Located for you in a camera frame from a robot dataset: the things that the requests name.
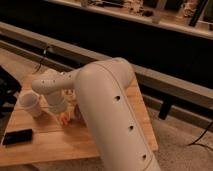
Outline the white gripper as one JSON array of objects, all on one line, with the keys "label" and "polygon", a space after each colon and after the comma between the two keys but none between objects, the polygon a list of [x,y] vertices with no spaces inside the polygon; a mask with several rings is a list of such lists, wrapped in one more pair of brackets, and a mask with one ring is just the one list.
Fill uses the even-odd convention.
[{"label": "white gripper", "polygon": [[[45,95],[45,99],[48,103],[49,110],[54,114],[60,114],[61,112],[65,112],[68,104],[63,96],[61,91],[52,92],[50,94]],[[69,120],[79,120],[79,111],[78,108],[75,107],[71,111],[68,112]],[[61,113],[59,115],[59,121],[61,124],[67,124],[68,123],[68,117],[66,114]]]}]

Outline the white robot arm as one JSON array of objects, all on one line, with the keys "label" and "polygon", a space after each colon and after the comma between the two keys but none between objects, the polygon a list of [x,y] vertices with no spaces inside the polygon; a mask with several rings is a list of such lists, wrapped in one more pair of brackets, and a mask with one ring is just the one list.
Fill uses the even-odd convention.
[{"label": "white robot arm", "polygon": [[47,70],[32,82],[49,109],[66,109],[61,91],[73,89],[106,171],[161,171],[126,95],[135,77],[124,58],[91,62],[63,74]]}]

